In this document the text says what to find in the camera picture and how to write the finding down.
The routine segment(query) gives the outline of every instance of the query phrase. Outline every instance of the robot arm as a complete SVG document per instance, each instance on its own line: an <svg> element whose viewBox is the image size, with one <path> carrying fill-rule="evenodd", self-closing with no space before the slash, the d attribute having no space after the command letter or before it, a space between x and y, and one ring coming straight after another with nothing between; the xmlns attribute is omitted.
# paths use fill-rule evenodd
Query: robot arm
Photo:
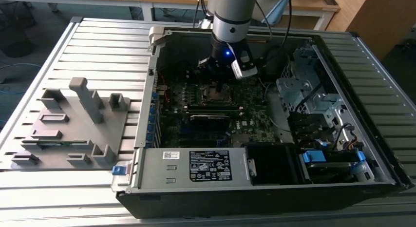
<svg viewBox="0 0 416 227"><path fill-rule="evenodd" d="M219 81L258 74L246 41L257 0L209 0L207 19L213 20L211 56L201 62Z"/></svg>

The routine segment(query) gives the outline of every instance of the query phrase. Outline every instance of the blue latch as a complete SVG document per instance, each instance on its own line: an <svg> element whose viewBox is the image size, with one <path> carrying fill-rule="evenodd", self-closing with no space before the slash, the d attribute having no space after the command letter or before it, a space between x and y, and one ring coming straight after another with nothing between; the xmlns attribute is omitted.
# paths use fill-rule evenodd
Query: blue latch
<svg viewBox="0 0 416 227"><path fill-rule="evenodd" d="M154 129L155 129L154 125L149 125L149 131L154 132Z"/></svg>
<svg viewBox="0 0 416 227"><path fill-rule="evenodd" d="M125 176L127 174L127 167L126 166L114 166L113 167L113 175Z"/></svg>
<svg viewBox="0 0 416 227"><path fill-rule="evenodd" d="M146 135L146 140L149 140L149 141L151 141L153 140L153 134L151 133L149 133L147 135Z"/></svg>
<svg viewBox="0 0 416 227"><path fill-rule="evenodd" d="M159 95L158 95L157 92L153 92L153 98L154 98L154 99L159 99Z"/></svg>
<svg viewBox="0 0 416 227"><path fill-rule="evenodd" d="M310 162L327 162L326 155L323 151L315 150L315 151L307 151L303 153L303 158L306 163Z"/></svg>
<svg viewBox="0 0 416 227"><path fill-rule="evenodd" d="M359 152L358 152L358 156L359 156L361 161L365 161L365 160L366 160L365 152L359 151Z"/></svg>
<svg viewBox="0 0 416 227"><path fill-rule="evenodd" d="M154 106L151 106L151 114L155 114L157 113L157 109Z"/></svg>

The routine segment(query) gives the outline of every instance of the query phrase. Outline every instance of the power supply label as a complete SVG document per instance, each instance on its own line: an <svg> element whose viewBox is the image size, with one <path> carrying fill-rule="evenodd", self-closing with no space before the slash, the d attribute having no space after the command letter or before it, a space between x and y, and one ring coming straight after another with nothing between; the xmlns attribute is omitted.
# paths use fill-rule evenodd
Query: power supply label
<svg viewBox="0 0 416 227"><path fill-rule="evenodd" d="M190 151L190 179L193 182L231 181L229 151Z"/></svg>

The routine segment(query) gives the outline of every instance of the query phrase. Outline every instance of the motherboard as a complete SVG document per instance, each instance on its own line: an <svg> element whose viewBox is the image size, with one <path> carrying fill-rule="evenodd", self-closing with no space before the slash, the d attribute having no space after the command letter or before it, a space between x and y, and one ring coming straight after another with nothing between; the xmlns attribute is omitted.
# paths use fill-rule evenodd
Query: motherboard
<svg viewBox="0 0 416 227"><path fill-rule="evenodd" d="M199 70L159 73L163 148L241 147L275 142L265 88L257 77L213 82Z"/></svg>

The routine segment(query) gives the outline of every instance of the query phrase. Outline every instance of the red wire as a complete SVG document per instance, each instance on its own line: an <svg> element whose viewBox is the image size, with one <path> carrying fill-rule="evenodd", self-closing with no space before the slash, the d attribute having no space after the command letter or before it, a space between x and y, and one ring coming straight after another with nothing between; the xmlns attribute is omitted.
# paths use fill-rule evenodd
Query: red wire
<svg viewBox="0 0 416 227"><path fill-rule="evenodd" d="M165 76L162 75L162 73L158 71L161 77L162 77L162 81L163 81L163 85L165 85L165 98L167 100L167 102L170 102L170 98L169 98L169 94L167 94L167 82L165 81Z"/></svg>

